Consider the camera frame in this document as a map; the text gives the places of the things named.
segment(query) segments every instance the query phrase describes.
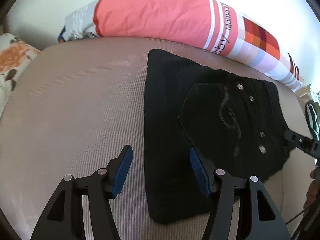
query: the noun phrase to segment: hand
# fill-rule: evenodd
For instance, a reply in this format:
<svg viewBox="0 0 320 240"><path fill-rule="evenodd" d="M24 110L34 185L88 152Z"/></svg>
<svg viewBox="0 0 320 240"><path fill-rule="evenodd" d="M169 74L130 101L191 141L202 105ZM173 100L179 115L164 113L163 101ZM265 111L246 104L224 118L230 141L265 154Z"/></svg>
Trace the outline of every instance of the hand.
<svg viewBox="0 0 320 240"><path fill-rule="evenodd" d="M319 168L316 168L315 170L311 171L310 177L312 179L316 178L316 170L317 169L319 169ZM319 189L320 189L320 185L317 184L315 180L313 180L309 186L309 189L307 192L307 200L306 200L305 204L303 205L303 208L307 208L316 200Z"/></svg>

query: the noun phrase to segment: plaid pattern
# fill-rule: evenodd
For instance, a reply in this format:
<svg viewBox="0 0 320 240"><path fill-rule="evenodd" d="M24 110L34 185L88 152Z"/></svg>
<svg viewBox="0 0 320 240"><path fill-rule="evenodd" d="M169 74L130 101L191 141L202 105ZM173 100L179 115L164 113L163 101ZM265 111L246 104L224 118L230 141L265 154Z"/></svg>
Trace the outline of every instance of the plaid pattern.
<svg viewBox="0 0 320 240"><path fill-rule="evenodd" d="M238 34L233 50L225 55L284 83L292 90L303 86L299 68L292 57L268 31L237 14Z"/></svg>
<svg viewBox="0 0 320 240"><path fill-rule="evenodd" d="M245 28L244 40L280 60L280 49L277 40L259 25L247 18L243 19Z"/></svg>

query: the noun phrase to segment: silver screw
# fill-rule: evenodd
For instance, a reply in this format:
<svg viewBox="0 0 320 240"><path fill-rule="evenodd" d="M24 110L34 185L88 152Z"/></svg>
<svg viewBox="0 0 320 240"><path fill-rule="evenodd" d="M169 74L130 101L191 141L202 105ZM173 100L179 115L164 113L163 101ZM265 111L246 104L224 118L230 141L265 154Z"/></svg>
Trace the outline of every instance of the silver screw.
<svg viewBox="0 0 320 240"><path fill-rule="evenodd" d="M253 182L257 182L259 179L256 176L251 176L250 180L253 181Z"/></svg>
<svg viewBox="0 0 320 240"><path fill-rule="evenodd" d="M104 175L106 173L107 173L107 170L105 168L98 170L98 174L100 174L100 175Z"/></svg>
<svg viewBox="0 0 320 240"><path fill-rule="evenodd" d="M259 149L260 149L261 153L263 153L263 154L266 153L266 149L265 149L265 147L263 145L260 145Z"/></svg>
<svg viewBox="0 0 320 240"><path fill-rule="evenodd" d="M63 178L64 181L69 181L69 180L71 180L71 179L72 179L72 176L71 176L71 175L66 175L66 176L64 176L64 178Z"/></svg>
<svg viewBox="0 0 320 240"><path fill-rule="evenodd" d="M216 170L216 173L218 174L218 175L224 175L224 170L223 169L217 169Z"/></svg>

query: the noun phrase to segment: blue gripper pad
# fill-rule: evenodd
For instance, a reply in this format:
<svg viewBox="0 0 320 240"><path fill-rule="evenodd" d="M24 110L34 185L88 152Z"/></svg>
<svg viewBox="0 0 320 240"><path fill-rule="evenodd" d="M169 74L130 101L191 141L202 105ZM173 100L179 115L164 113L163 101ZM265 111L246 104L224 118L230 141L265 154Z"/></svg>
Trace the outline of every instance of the blue gripper pad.
<svg viewBox="0 0 320 240"><path fill-rule="evenodd" d="M211 191L209 189L209 177L202 166L202 163L193 147L189 151L190 163L193 169L193 173L196 177L198 187L206 198L211 196Z"/></svg>
<svg viewBox="0 0 320 240"><path fill-rule="evenodd" d="M114 198L122 191L125 179L127 178L127 174L130 169L132 158L133 152L132 148L129 146L114 176L113 189L111 192Z"/></svg>

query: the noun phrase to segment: black clamp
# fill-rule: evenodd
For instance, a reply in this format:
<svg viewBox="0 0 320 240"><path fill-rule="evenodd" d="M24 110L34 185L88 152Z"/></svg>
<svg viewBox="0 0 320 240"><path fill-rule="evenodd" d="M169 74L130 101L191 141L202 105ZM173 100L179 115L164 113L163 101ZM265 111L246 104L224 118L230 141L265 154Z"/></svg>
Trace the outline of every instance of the black clamp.
<svg viewBox="0 0 320 240"><path fill-rule="evenodd" d="M189 156L201 193L219 198L218 205L213 201L202 240L228 239L235 196L240 197L236 239L291 239L280 212L256 176L248 179L233 177L217 169L197 148L192 147Z"/></svg>
<svg viewBox="0 0 320 240"><path fill-rule="evenodd" d="M85 240L82 196L89 197L92 232L95 240L120 240L108 199L122 190L131 162L132 148L125 145L106 168L88 177L66 175L45 206L31 240Z"/></svg>
<svg viewBox="0 0 320 240"><path fill-rule="evenodd" d="M289 129L284 132L284 138L306 154L309 154L317 160L320 159L320 147L318 140L310 139Z"/></svg>

